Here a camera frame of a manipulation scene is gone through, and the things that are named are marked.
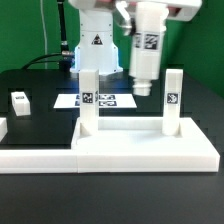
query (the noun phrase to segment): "white platform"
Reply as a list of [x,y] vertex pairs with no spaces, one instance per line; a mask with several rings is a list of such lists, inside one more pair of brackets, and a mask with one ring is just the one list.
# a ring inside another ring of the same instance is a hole
[[162,118],[100,117],[83,136],[77,120],[72,149],[78,172],[217,172],[220,156],[191,118],[177,136],[164,136]]
[[0,173],[217,172],[219,154],[190,118],[180,135],[161,134],[162,118],[100,117],[99,132],[71,149],[0,150]]

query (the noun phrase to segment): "white plastic stand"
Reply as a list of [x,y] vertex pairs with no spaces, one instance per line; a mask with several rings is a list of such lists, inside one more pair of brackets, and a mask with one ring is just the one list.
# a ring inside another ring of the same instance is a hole
[[100,117],[93,136],[72,140],[78,172],[217,172],[219,154],[191,118],[176,136],[162,134],[161,117]]

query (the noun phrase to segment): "white robot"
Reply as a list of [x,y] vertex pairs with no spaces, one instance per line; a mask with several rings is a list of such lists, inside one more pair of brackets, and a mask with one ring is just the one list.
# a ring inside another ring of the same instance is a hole
[[135,78],[134,94],[143,96],[150,94],[151,80],[158,79],[166,19],[189,21],[202,4],[201,0],[69,2],[80,11],[81,33],[71,72],[99,69],[100,75],[108,75],[122,71],[113,44],[113,15],[124,35],[134,34],[130,75]]

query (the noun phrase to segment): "white block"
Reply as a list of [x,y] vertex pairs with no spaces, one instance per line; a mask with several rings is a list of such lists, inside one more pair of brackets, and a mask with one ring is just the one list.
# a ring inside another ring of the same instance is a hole
[[6,118],[0,118],[0,142],[8,132]]
[[182,81],[183,70],[167,69],[162,128],[164,135],[179,134]]
[[12,92],[12,105],[16,116],[30,115],[30,102],[24,92]]
[[217,172],[214,146],[191,118],[180,121],[181,135],[166,136],[162,117],[99,117],[97,134],[83,136],[77,120],[78,172]]
[[93,135],[98,130],[99,71],[81,70],[79,73],[81,132]]

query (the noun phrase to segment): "black table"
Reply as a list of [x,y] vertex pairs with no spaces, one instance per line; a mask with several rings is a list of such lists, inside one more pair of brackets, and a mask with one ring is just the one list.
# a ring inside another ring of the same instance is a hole
[[[124,74],[101,78],[102,93],[131,93]],[[164,73],[137,109],[101,116],[162,116]],[[24,91],[31,116],[16,117],[10,93]],[[0,149],[68,149],[78,109],[55,110],[59,93],[78,93],[78,79],[59,71],[10,70],[0,75],[0,117],[8,134]],[[184,76],[181,116],[192,117],[221,155],[218,173],[0,175],[0,224],[224,223],[224,100]]]

